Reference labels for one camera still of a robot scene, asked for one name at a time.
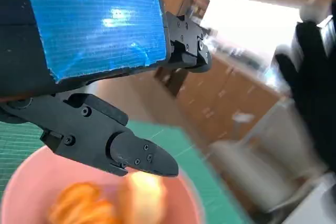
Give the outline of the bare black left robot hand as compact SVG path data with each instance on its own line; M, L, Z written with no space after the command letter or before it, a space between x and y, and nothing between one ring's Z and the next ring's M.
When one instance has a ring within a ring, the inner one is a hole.
M1 121L30 122L55 154L118 176L134 168L175 177L167 151L78 89L157 67L206 72L203 36L163 0L1 0Z

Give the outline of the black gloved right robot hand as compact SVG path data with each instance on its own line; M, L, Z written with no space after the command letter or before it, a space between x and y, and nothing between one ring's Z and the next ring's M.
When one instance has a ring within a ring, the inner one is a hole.
M325 52L319 28L313 22L299 23L296 38L303 53L299 69L286 54L276 53L275 60L317 154L335 171L335 47Z

